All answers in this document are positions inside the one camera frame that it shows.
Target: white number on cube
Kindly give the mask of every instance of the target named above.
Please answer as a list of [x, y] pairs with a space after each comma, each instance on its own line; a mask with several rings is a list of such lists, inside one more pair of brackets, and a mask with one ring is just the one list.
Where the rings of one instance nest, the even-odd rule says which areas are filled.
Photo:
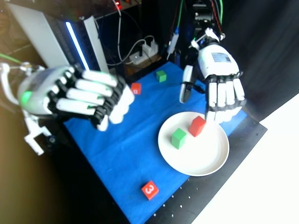
[[149, 185], [149, 188], [146, 188], [146, 189], [145, 189], [145, 193], [147, 193], [147, 194], [149, 195], [151, 192], [153, 192], [154, 189], [155, 189], [155, 188], [154, 188], [153, 185]]

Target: blue mat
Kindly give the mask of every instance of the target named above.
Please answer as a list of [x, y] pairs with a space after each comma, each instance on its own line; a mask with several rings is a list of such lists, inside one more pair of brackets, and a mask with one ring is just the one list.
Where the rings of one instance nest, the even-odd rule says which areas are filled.
[[[144, 223], [188, 178], [170, 167], [162, 158], [157, 137], [161, 125], [173, 114], [183, 111], [204, 113], [205, 95], [193, 91], [186, 104], [178, 101], [183, 71], [172, 63], [158, 70], [167, 73], [159, 83], [155, 73], [139, 80], [142, 94], [137, 95], [124, 121], [109, 125], [108, 131], [95, 130], [89, 121], [71, 119], [65, 123], [121, 210], [132, 224]], [[241, 123], [240, 111], [221, 126], [227, 135]], [[148, 201], [141, 187], [152, 180], [159, 193]]]

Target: green light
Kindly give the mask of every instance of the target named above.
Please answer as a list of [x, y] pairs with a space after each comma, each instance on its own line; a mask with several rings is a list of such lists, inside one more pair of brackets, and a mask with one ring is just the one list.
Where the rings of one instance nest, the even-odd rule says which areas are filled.
[[26, 104], [32, 95], [32, 91], [26, 91], [23, 93], [21, 103]]

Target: plate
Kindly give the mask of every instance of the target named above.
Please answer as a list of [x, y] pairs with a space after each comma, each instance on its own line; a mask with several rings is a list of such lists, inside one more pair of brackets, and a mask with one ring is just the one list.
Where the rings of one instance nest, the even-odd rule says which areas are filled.
[[[229, 154], [228, 137], [215, 122], [205, 124], [202, 132], [193, 137], [188, 128], [193, 119], [204, 115], [197, 112], [181, 112], [168, 118], [158, 136], [160, 152], [166, 162], [178, 172], [190, 176], [206, 176], [219, 170]], [[177, 128], [187, 133], [185, 144], [176, 149], [171, 136]]]

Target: cube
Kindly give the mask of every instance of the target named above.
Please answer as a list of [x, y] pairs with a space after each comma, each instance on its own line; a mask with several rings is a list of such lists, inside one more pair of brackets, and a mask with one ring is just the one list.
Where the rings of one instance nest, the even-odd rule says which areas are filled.
[[135, 95], [141, 94], [141, 83], [132, 83], [131, 90]]
[[148, 198], [148, 200], [151, 200], [156, 194], [159, 192], [159, 189], [155, 186], [153, 181], [148, 182], [145, 184], [141, 190], [145, 194], [145, 196]]
[[160, 70], [156, 72], [156, 78], [161, 83], [166, 81], [167, 75], [163, 70]]
[[175, 148], [180, 149], [186, 141], [186, 135], [186, 132], [178, 128], [171, 136], [171, 144]]
[[196, 117], [189, 127], [189, 132], [194, 136], [198, 136], [205, 126], [206, 121], [201, 116]]

